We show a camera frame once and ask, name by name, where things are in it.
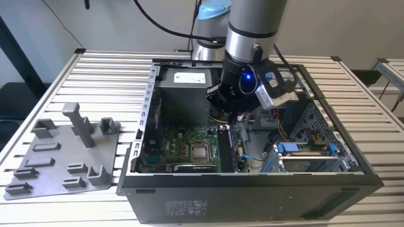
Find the white label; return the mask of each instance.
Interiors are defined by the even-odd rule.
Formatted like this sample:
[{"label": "white label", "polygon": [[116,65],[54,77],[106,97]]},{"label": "white label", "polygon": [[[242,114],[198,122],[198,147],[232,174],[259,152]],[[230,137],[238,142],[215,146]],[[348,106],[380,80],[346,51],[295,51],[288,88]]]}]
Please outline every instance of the white label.
[{"label": "white label", "polygon": [[175,83],[204,84],[204,73],[178,72],[175,74]]},{"label": "white label", "polygon": [[208,200],[168,200],[166,209],[168,216],[206,216]]}]

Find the blue drive bracket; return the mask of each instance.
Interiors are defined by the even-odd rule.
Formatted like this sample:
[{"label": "blue drive bracket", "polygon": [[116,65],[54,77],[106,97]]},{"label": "blue drive bracket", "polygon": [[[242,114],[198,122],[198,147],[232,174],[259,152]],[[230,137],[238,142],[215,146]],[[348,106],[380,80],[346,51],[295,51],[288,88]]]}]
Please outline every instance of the blue drive bracket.
[{"label": "blue drive bracket", "polygon": [[38,120],[20,167],[6,187],[6,200],[106,190],[111,187],[120,123],[103,118],[91,123],[67,103],[63,114],[72,125]]},{"label": "blue drive bracket", "polygon": [[282,143],[279,146],[283,146],[286,152],[296,152],[300,151],[296,143]]}]

